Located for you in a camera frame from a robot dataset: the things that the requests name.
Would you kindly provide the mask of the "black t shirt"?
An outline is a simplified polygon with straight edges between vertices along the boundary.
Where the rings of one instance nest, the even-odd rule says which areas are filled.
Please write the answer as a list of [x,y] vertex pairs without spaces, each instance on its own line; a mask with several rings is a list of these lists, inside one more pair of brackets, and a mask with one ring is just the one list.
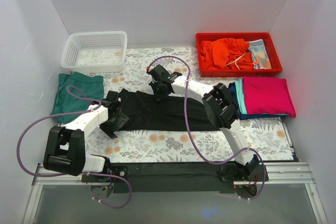
[[[120,110],[129,118],[121,130],[186,131],[183,97],[158,101],[141,91],[122,89],[120,93]],[[191,98],[187,100],[187,116],[190,131],[219,130],[208,120],[204,106]]]

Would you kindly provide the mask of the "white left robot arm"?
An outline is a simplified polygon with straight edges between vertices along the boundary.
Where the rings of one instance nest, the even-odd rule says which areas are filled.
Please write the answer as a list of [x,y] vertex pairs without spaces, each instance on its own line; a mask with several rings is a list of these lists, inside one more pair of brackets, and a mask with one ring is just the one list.
[[44,169],[72,176],[93,172],[98,181],[108,181],[112,175],[109,159],[86,154],[85,140],[97,128],[110,138],[117,137],[115,132],[129,120],[121,112],[121,101],[120,93],[109,91],[98,109],[94,109],[98,103],[93,102],[89,113],[80,115],[64,126],[52,127],[44,155]]

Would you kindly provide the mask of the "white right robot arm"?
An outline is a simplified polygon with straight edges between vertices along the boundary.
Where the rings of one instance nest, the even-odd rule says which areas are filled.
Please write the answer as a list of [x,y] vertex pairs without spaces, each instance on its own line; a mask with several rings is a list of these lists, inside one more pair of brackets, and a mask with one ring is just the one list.
[[[158,100],[168,97],[171,93],[184,95],[186,129],[196,152],[204,161],[214,165],[223,165],[230,160],[234,160],[238,167],[238,176],[246,181],[251,180],[257,174],[256,167],[260,163],[260,158],[256,151],[252,150],[247,144],[240,126],[239,106],[224,84],[219,83],[211,86],[193,81],[189,76],[184,76],[179,72],[169,73],[161,65],[157,65],[153,69],[147,68],[146,72],[152,77],[149,85]],[[234,153],[233,157],[222,162],[212,162],[207,160],[197,149],[188,122],[188,98],[198,101],[204,106],[208,120],[225,135]]]

